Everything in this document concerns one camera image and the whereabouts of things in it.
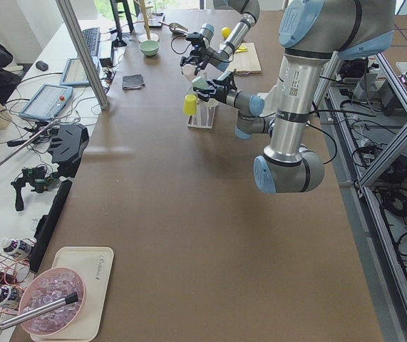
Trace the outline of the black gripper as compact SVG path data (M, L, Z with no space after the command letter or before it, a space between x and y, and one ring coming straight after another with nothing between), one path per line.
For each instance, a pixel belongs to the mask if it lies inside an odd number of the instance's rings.
M197 76L201 71L205 70L208 62L209 55L206 45L196 45L190 52L190 55L185 57L183 56L180 59L180 67L184 66L194 66L194 75Z
M196 88L196 94L200 100L204 103L220 102L226 105L235 105L238 91L232 71L225 71L218 78L209 80L209 84L216 88Z

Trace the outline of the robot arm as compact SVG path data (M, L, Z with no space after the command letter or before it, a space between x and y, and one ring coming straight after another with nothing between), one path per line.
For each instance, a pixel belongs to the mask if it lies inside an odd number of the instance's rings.
M232 54L247 32L258 22L258 1L223 1L242 17L222 47L215 51L203 39L202 59L225 71ZM385 51L393 40L396 1L292 1L279 27L279 42L284 47L280 71L285 71L282 85L278 81L274 94L270 144L254 159L254 179L263 193L307 192L324 177L321 158L302 144L311 105L322 68L334 53L342 60L372 56ZM213 81L193 81L197 96L207 102L215 99L251 117L256 125L265 122L260 115L264 100L237 91L231 73L224 72Z
M258 22L260 7L258 1L224 1L230 8L241 14L237 25L231 30L229 36L218 50L213 49L211 40L215 29L211 24L203 24L198 32L186 35L186 40L192 45L188 57L182 57L180 67L191 66L193 73L205 70L207 64L214 66L219 71L226 71L230 58L235 54L249 30Z

